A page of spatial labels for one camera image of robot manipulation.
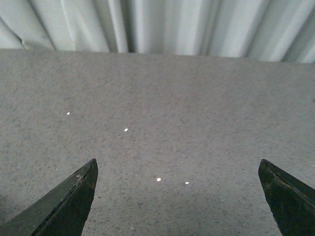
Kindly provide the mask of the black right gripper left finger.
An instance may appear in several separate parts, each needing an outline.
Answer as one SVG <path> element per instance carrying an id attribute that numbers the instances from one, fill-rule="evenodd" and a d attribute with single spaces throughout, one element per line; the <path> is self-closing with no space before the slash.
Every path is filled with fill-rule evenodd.
<path id="1" fill-rule="evenodd" d="M 2 236 L 80 236 L 98 177 L 97 161 L 75 173 L 0 227 Z"/>

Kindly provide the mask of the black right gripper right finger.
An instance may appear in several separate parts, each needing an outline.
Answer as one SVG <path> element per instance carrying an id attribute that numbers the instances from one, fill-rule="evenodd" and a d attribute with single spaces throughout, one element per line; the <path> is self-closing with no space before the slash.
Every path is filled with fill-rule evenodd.
<path id="1" fill-rule="evenodd" d="M 315 234 L 315 190 L 262 159 L 258 176 L 277 226 L 283 236 Z"/>

